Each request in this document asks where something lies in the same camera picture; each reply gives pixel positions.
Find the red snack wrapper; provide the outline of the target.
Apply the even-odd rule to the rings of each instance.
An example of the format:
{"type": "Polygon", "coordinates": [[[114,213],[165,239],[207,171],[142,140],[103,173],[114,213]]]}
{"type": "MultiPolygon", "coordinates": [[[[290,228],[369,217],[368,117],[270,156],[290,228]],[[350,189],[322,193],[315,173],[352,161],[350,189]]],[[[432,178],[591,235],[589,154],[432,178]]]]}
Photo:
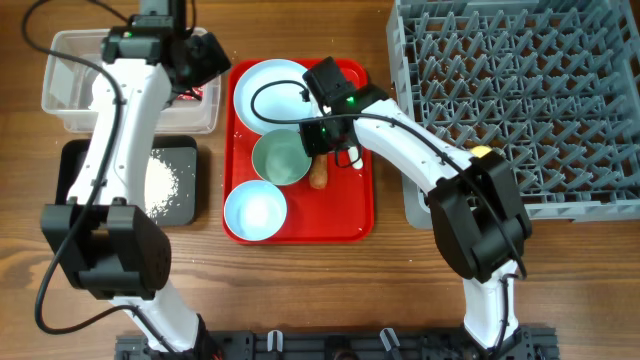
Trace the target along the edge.
{"type": "Polygon", "coordinates": [[[204,87],[193,87],[189,89],[179,89],[176,91],[177,98],[185,101],[201,101],[204,94],[204,87]]]}

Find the green bowl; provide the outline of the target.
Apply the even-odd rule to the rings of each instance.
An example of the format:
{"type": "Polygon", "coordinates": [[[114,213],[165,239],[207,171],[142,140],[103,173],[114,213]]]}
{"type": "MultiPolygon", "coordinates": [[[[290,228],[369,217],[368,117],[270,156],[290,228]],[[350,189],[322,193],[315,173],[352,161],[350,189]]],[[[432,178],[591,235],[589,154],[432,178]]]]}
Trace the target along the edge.
{"type": "Polygon", "coordinates": [[[312,164],[300,134],[287,129],[274,130],[261,136],[254,145],[251,160],[256,174],[277,186],[298,182],[308,173],[312,164]]]}

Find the light blue small bowl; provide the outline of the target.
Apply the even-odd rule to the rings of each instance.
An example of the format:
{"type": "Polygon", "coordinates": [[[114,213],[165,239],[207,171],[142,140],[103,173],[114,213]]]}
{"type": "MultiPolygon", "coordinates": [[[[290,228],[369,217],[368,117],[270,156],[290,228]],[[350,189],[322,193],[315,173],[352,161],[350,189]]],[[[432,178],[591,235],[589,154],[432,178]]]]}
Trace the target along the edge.
{"type": "Polygon", "coordinates": [[[264,180],[235,187],[224,203],[224,222],[232,234],[250,242],[274,236],[284,225],[288,205],[281,190],[264,180]]]}

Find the white rice pile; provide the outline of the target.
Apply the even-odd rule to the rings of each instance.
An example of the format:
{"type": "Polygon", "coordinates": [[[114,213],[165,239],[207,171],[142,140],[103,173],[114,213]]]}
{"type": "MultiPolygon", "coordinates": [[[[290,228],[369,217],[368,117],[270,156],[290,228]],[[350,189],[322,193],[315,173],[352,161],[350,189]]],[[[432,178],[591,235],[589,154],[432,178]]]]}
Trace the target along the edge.
{"type": "Polygon", "coordinates": [[[166,215],[177,192],[178,184],[174,171],[162,160],[151,157],[144,186],[146,214],[150,218],[166,215]]]}

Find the yellow plastic cup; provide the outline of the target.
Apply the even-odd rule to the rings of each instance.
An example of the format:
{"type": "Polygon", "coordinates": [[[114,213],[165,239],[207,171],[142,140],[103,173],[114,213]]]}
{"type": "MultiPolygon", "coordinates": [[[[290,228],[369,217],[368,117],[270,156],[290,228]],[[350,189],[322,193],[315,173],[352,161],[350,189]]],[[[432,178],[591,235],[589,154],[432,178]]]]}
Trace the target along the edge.
{"type": "Polygon", "coordinates": [[[470,150],[470,152],[478,158],[482,158],[485,155],[492,152],[492,148],[488,146],[476,146],[470,150]]]}

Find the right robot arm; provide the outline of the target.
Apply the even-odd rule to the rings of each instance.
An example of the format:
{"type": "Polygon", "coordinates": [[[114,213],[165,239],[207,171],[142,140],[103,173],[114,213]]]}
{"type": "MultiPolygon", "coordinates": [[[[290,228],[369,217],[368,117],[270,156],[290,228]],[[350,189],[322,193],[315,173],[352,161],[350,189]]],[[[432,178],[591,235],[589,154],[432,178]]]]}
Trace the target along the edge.
{"type": "Polygon", "coordinates": [[[427,195],[437,248],[463,280],[464,330],[490,359],[529,357],[530,332],[514,311],[514,285],[527,276],[522,256],[532,224],[507,160],[462,150],[409,119],[384,90],[351,82],[300,82],[299,99],[319,115],[277,119],[300,129],[311,155],[359,146],[379,154],[427,195]]]}

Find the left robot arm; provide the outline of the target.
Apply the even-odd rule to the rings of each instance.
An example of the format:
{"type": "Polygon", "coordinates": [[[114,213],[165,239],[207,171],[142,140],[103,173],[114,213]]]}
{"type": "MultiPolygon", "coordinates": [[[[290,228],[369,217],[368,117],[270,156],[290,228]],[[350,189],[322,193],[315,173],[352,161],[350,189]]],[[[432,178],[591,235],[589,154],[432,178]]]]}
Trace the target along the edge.
{"type": "Polygon", "coordinates": [[[66,200],[47,205],[41,230],[51,270],[124,311],[159,356],[220,359],[222,348],[169,279],[171,245],[145,213],[146,170],[161,112],[226,72],[211,33],[195,34],[193,2],[144,1],[113,27],[94,64],[98,118],[66,200]]]}

